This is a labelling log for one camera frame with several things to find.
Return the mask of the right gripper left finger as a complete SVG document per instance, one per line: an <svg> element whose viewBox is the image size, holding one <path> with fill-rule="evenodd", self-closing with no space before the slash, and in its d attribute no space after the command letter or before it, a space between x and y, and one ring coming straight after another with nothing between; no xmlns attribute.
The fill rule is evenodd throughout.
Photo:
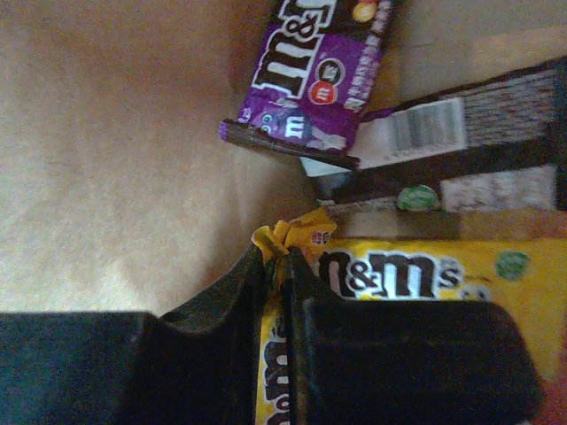
<svg viewBox="0 0 567 425"><path fill-rule="evenodd" d="M266 289L251 246L162 316L3 314L2 423L254 423Z"/></svg>

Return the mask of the red paper bag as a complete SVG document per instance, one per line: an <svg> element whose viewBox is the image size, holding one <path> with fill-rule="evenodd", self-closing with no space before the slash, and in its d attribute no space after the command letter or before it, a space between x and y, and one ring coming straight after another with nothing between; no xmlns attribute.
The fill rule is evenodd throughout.
<svg viewBox="0 0 567 425"><path fill-rule="evenodd" d="M164 313L316 206L223 142L269 1L1 4L1 308Z"/></svg>

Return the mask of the yellow M&M packet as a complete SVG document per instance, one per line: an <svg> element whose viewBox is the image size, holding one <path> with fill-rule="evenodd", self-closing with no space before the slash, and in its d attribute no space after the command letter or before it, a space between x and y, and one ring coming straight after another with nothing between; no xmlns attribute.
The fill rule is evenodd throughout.
<svg viewBox="0 0 567 425"><path fill-rule="evenodd" d="M265 261L298 247L325 285L357 301L493 301L516 320L544 380L539 424L566 421L563 212L355 213L315 210L252 242Z"/></svg>

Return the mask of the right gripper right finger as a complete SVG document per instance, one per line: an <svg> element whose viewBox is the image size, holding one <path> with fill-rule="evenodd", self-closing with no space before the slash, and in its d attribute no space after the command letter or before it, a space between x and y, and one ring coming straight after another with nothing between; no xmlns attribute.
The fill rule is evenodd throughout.
<svg viewBox="0 0 567 425"><path fill-rule="evenodd" d="M294 424L518 424L545 394L521 332L481 301L346 301L285 260Z"/></svg>

